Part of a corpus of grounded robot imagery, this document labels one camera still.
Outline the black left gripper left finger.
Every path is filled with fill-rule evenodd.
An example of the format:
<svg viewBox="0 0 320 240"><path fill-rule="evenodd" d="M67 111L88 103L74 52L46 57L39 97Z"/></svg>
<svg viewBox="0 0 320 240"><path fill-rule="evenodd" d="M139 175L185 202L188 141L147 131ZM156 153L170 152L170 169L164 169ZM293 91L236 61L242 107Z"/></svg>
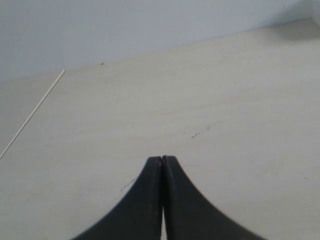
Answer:
<svg viewBox="0 0 320 240"><path fill-rule="evenodd" d="M149 157L120 202L76 240L159 240L162 234L162 158Z"/></svg>

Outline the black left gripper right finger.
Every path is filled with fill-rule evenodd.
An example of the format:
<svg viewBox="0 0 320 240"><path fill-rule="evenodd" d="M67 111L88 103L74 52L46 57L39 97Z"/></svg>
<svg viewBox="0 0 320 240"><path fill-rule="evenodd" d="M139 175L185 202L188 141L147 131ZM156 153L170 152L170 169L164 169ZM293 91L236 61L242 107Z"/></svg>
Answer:
<svg viewBox="0 0 320 240"><path fill-rule="evenodd" d="M162 157L161 196L169 240L260 240L212 205L175 156Z"/></svg>

